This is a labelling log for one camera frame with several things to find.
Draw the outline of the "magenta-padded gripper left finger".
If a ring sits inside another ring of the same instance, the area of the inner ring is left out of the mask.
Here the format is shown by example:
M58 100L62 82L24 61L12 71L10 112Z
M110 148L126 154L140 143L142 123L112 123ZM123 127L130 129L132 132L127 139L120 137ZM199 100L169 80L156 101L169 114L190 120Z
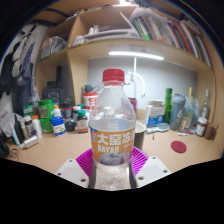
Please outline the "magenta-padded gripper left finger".
M55 173L65 180L87 188L93 171L92 150L88 149L77 159L68 159Z

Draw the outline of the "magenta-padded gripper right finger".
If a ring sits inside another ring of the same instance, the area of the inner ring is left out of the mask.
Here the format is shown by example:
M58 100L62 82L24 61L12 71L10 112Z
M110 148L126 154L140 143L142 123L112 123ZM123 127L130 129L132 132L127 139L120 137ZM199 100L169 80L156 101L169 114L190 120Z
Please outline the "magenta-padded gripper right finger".
M132 188L146 186L170 174L171 171L157 156L147 156L140 149L133 148L129 168L130 186Z

